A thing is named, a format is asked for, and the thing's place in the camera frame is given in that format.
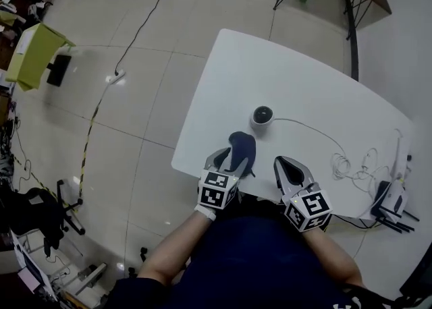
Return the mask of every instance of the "floor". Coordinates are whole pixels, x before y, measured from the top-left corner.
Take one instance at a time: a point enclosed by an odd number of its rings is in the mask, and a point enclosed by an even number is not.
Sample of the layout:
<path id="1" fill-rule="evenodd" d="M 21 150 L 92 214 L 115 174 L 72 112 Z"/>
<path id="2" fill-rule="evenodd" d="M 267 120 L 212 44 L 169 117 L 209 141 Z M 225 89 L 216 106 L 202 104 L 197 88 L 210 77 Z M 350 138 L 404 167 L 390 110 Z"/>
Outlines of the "floor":
<path id="1" fill-rule="evenodd" d="M 53 3 L 44 22 L 77 45 L 70 50 L 63 83 L 48 85 L 45 73 L 38 90 L 17 88 L 14 94 L 22 147 L 32 171 L 49 188 L 58 179 L 79 178 L 89 120 L 115 64 L 156 0 Z M 350 73 L 343 0 L 306 5 L 286 0 L 276 11 L 274 3 L 161 0 L 121 62 L 126 76 L 107 91 L 90 135 L 84 206 L 76 214 L 86 235 L 67 234 L 85 262 L 109 265 L 101 281 L 105 289 L 129 266 L 139 268 L 142 246 L 152 250 L 193 211 L 197 179 L 174 171 L 171 158 L 220 29 L 268 39 Z M 16 136 L 13 151 L 24 159 Z M 17 166 L 16 188 L 21 175 L 26 172 Z M 21 181 L 20 189 L 37 185 L 33 179 Z M 359 254 L 366 233 L 341 221 L 329 232 L 350 255 Z"/>

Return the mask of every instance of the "white cable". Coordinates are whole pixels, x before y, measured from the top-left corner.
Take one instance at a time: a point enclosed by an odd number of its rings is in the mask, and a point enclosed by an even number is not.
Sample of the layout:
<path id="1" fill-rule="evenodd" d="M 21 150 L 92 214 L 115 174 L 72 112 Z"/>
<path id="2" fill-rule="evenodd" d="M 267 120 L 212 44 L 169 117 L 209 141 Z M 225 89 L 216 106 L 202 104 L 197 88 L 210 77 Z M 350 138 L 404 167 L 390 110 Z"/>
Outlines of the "white cable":
<path id="1" fill-rule="evenodd" d="M 340 145 L 340 143 L 337 142 L 335 139 L 333 139 L 331 136 L 328 136 L 327 134 L 323 133 L 321 130 L 318 130 L 318 129 L 315 129 L 313 127 L 310 127 L 309 125 L 306 125 L 306 124 L 304 124 L 304 123 L 302 123 L 300 121 L 296 121 L 295 119 L 290 119 L 290 118 L 275 118 L 274 121 L 289 121 L 289 122 L 298 123 L 300 125 L 303 125 L 304 127 L 307 127 L 307 128 L 309 128 L 311 130 L 314 130 L 314 131 L 320 133 L 321 135 L 324 135 L 326 138 L 329 138 L 331 141 L 333 141 L 335 144 L 337 144 L 337 146 L 341 149 L 341 151 L 342 151 L 343 154 L 333 153 L 333 155 L 330 158 L 330 166 L 331 166 L 331 170 L 332 170 L 332 177 L 333 177 L 333 179 L 336 180 L 336 181 L 344 179 L 344 178 L 351 179 L 352 184 L 357 189 L 361 190 L 362 192 L 367 193 L 371 197 L 372 201 L 374 201 L 373 204 L 370 207 L 368 207 L 368 209 L 365 212 L 363 212 L 361 215 L 359 215 L 357 218 L 360 218 L 365 213 L 367 213 L 369 210 L 371 210 L 379 202 L 379 199 L 382 198 L 382 195 L 384 195 L 387 192 L 387 190 L 390 187 L 390 185 L 392 183 L 394 183 L 395 179 L 392 178 L 391 181 L 390 181 L 390 183 L 389 183 L 389 185 L 384 190 L 383 194 L 379 197 L 378 200 L 375 200 L 375 198 L 373 197 L 373 195 L 371 195 L 371 184 L 372 184 L 373 181 L 375 181 L 375 191 L 377 191 L 377 188 L 376 188 L 377 178 L 374 176 L 374 174 L 376 172 L 382 170 L 382 169 L 387 169 L 387 171 L 388 171 L 388 173 L 390 175 L 390 169 L 389 169 L 389 167 L 387 165 L 386 166 L 381 166 L 381 167 L 376 167 L 378 165 L 378 150 L 375 147 L 370 148 L 367 151 L 366 155 L 363 157 L 362 165 L 361 165 L 362 169 L 359 170 L 359 171 L 357 171 L 357 172 L 355 172 L 352 176 L 349 176 L 349 174 L 351 172 L 351 162 L 348 159 L 348 157 L 346 156 L 345 150 L 342 148 L 342 146 Z M 399 133 L 399 135 L 400 135 L 399 138 L 403 138 L 403 135 L 402 135 L 401 131 L 399 129 L 397 129 L 397 128 L 395 128 L 395 130 Z M 375 151 L 375 154 L 376 154 L 376 158 L 375 158 L 375 170 L 369 173 L 369 166 L 366 165 L 366 160 L 371 156 L 371 154 L 370 154 L 371 151 Z M 359 187 L 357 185 L 357 183 L 355 182 L 355 181 L 364 181 L 364 180 L 366 180 L 368 178 L 370 178 L 370 181 L 369 181 L 369 184 L 367 186 L 367 190 Z"/>

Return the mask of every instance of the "electrical cord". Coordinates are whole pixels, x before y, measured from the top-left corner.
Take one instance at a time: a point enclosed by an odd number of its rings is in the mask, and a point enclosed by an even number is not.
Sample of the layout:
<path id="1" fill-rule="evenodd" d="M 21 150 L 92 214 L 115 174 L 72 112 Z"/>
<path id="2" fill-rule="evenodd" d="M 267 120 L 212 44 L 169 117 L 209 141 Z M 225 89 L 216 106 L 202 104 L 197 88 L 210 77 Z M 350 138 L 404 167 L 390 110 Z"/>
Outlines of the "electrical cord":
<path id="1" fill-rule="evenodd" d="M 365 222 L 364 222 L 363 220 L 361 220 L 361 219 L 360 219 L 360 222 L 363 224 L 363 226 L 358 226 L 358 225 L 352 223 L 351 221 L 348 221 L 348 220 L 345 220 L 344 218 L 339 217 L 338 215 L 334 215 L 334 216 L 337 217 L 337 218 L 339 218 L 339 219 L 342 220 L 342 221 L 345 221 L 345 223 L 348 223 L 348 224 L 351 224 L 351 225 L 357 227 L 357 229 L 369 230 L 369 229 L 372 229 L 372 228 L 374 228 L 374 227 L 378 227 L 378 226 L 380 226 L 380 224 L 377 225 L 377 224 L 378 224 L 377 221 L 375 221 L 371 226 L 367 226 L 367 225 L 365 224 Z"/>
<path id="2" fill-rule="evenodd" d="M 21 181 L 28 181 L 31 177 L 31 173 L 32 173 L 32 162 L 29 158 L 27 158 L 26 153 L 24 152 L 24 149 L 22 148 L 22 143 L 21 143 L 21 139 L 20 139 L 20 134 L 18 133 L 18 129 L 21 126 L 21 119 L 19 116 L 16 115 L 16 102 L 12 102 L 11 104 L 11 108 L 13 111 L 13 130 L 12 130 L 12 135 L 16 134 L 17 139 L 18 139 L 18 144 L 20 145 L 21 148 L 21 152 L 24 155 L 24 170 L 27 171 L 28 169 L 28 177 L 24 177 L 21 176 L 20 179 L 18 180 L 18 192 L 21 191 Z"/>
<path id="3" fill-rule="evenodd" d="M 389 187 L 398 179 L 391 179 L 391 181 L 389 182 L 389 184 L 387 185 L 386 189 L 383 191 L 383 193 L 380 195 L 379 198 L 374 197 L 373 195 L 371 195 L 371 184 L 373 183 L 373 181 L 375 181 L 375 191 L 377 191 L 376 188 L 376 181 L 377 178 L 374 176 L 374 174 L 376 174 L 378 171 L 381 171 L 383 169 L 387 169 L 389 175 L 390 175 L 390 170 L 388 166 L 381 166 L 381 167 L 376 167 L 378 165 L 378 150 L 374 147 L 374 148 L 370 148 L 366 155 L 363 157 L 362 160 L 362 164 L 361 164 L 361 170 L 355 172 L 353 175 L 349 175 L 350 171 L 351 171 L 351 162 L 348 159 L 348 157 L 346 156 L 345 150 L 344 148 L 340 145 L 339 142 L 337 142 L 335 139 L 333 139 L 331 136 L 328 136 L 327 134 L 323 133 L 321 130 L 315 129 L 313 127 L 310 127 L 309 125 L 302 123 L 300 121 L 297 121 L 295 119 L 290 119 L 290 118 L 275 118 L 274 121 L 290 121 L 290 122 L 294 122 L 300 125 L 303 125 L 304 127 L 307 127 L 311 130 L 314 130 L 318 133 L 320 133 L 321 135 L 325 136 L 326 138 L 329 138 L 331 141 L 333 141 L 335 144 L 337 144 L 337 146 L 341 149 L 343 154 L 340 153 L 333 153 L 333 155 L 331 156 L 331 160 L 330 160 L 330 165 L 331 165 L 331 169 L 332 169 L 332 177 L 334 180 L 341 180 L 344 178 L 349 178 L 351 179 L 352 184 L 358 188 L 359 190 L 361 190 L 362 192 L 367 193 L 373 203 L 372 205 L 370 205 L 363 213 L 361 213 L 359 216 L 356 217 L 356 219 L 361 218 L 364 214 L 366 214 L 367 212 L 369 212 L 373 207 L 375 207 L 378 202 L 380 202 L 380 200 L 387 194 L 387 191 L 389 189 Z M 399 133 L 399 139 L 403 138 L 402 132 L 398 129 L 395 128 L 395 131 L 397 131 Z M 375 170 L 372 172 L 369 172 L 369 167 L 366 165 L 367 159 L 371 158 L 371 152 L 375 153 Z M 356 181 L 361 180 L 364 181 L 366 179 L 370 178 L 369 184 L 367 186 L 367 190 L 361 188 L 360 186 L 357 185 Z M 365 223 L 363 223 L 363 221 L 360 219 L 360 221 L 362 222 L 362 224 L 364 225 L 364 227 L 359 227 L 349 221 L 346 221 L 347 223 L 358 227 L 359 229 L 369 229 L 371 227 L 367 227 L 367 225 L 365 225 Z"/>
<path id="4" fill-rule="evenodd" d="M 60 260 L 60 262 L 62 263 L 63 266 L 66 266 L 65 263 L 62 261 L 62 259 L 60 259 L 60 257 L 59 257 L 58 255 L 55 256 L 54 261 L 50 261 L 50 260 L 48 259 L 48 256 L 45 258 L 45 260 L 46 260 L 47 262 L 49 262 L 49 263 L 56 263 L 56 262 L 57 262 L 57 259 Z M 68 273 L 67 273 L 67 272 L 60 273 L 59 276 L 58 276 L 57 278 L 54 278 L 54 279 L 51 281 L 51 284 L 54 283 L 54 281 L 59 280 L 59 279 L 62 279 L 62 278 L 64 278 L 64 277 L 66 277 L 67 275 L 69 275 L 69 274 L 70 274 L 70 268 L 69 268 L 69 267 L 66 267 L 66 269 L 67 269 L 69 272 L 68 272 Z"/>
<path id="5" fill-rule="evenodd" d="M 130 47 L 132 46 L 132 44 L 134 44 L 134 41 L 136 40 L 136 37 L 138 36 L 138 33 L 141 31 L 141 28 L 144 27 L 144 25 L 147 23 L 147 21 L 149 20 L 151 14 L 155 11 L 155 9 L 157 8 L 157 5 L 159 4 L 160 0 L 157 0 L 155 7 L 151 10 L 151 12 L 148 14 L 147 19 L 144 21 L 144 23 L 139 27 L 138 31 L 136 31 L 135 37 L 132 40 L 132 42 L 129 44 L 128 48 L 126 49 L 126 51 L 124 52 L 123 56 L 121 56 L 120 60 L 117 62 L 117 64 L 115 65 L 115 69 L 114 69 L 114 74 L 118 75 L 118 71 L 117 71 L 117 67 L 120 64 L 120 62 L 122 62 L 123 58 L 126 56 L 126 53 L 128 53 Z"/>

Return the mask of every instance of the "office chair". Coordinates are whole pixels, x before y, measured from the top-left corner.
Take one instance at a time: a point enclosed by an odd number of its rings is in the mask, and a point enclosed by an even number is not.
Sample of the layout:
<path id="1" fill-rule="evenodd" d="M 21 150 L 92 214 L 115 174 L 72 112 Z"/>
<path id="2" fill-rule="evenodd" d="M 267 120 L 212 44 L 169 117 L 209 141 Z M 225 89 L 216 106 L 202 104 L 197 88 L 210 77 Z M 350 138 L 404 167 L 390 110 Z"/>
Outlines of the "office chair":
<path id="1" fill-rule="evenodd" d="M 3 218 L 1 227 L 10 228 L 16 235 L 24 235 L 34 229 L 39 229 L 44 235 L 45 254 L 51 254 L 50 248 L 58 249 L 63 231 L 68 231 L 64 222 L 68 223 L 79 235 L 86 233 L 84 228 L 79 228 L 68 215 L 68 211 L 82 204 L 82 199 L 77 203 L 66 205 L 61 198 L 61 185 L 57 182 L 57 198 L 47 190 L 32 188 L 25 194 L 19 194 L 10 190 L 8 186 L 0 188 L 0 216 Z"/>

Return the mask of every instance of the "forearm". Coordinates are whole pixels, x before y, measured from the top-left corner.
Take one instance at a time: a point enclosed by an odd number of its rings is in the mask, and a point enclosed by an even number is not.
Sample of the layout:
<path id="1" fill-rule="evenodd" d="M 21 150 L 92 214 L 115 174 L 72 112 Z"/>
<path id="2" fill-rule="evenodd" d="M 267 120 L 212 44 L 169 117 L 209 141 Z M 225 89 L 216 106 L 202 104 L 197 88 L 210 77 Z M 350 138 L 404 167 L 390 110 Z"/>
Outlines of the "forearm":
<path id="1" fill-rule="evenodd" d="M 211 220 L 202 213 L 192 213 L 156 247 L 142 265 L 138 277 L 153 278 L 164 285 L 170 284 L 210 224 Z"/>
<path id="2" fill-rule="evenodd" d="M 303 238 L 333 280 L 364 287 L 354 259 L 321 229 L 306 231 Z"/>

